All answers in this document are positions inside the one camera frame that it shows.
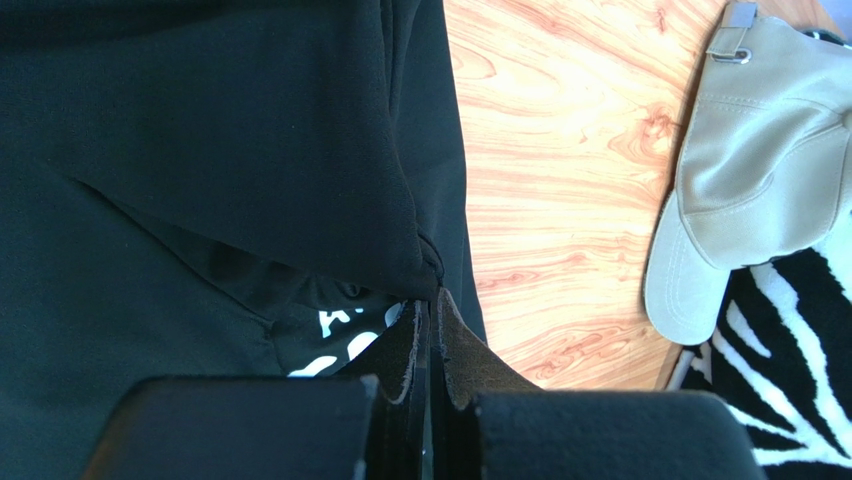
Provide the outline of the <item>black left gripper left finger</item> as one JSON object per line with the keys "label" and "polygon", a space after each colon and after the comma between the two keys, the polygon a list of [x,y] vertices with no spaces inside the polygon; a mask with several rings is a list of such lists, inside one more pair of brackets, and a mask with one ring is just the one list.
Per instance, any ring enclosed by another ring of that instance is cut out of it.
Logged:
{"label": "black left gripper left finger", "polygon": [[419,479],[426,416],[426,303],[407,301],[396,322],[335,376],[364,379],[374,400],[358,479]]}

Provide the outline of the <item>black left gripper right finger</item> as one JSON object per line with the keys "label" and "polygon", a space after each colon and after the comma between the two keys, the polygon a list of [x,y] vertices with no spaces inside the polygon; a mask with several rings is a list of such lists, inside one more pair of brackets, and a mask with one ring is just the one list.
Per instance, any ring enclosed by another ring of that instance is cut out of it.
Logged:
{"label": "black left gripper right finger", "polygon": [[430,431],[434,479],[482,479],[491,428],[481,401],[539,392],[465,324],[450,293],[430,303]]}

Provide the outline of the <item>black printed t-shirt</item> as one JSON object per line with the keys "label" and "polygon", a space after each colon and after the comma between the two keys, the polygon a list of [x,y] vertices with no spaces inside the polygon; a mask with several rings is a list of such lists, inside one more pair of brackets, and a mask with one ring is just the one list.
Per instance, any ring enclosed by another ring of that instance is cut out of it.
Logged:
{"label": "black printed t-shirt", "polygon": [[408,300],[485,333],[440,1],[1,5],[1,475],[161,376],[328,375]]}

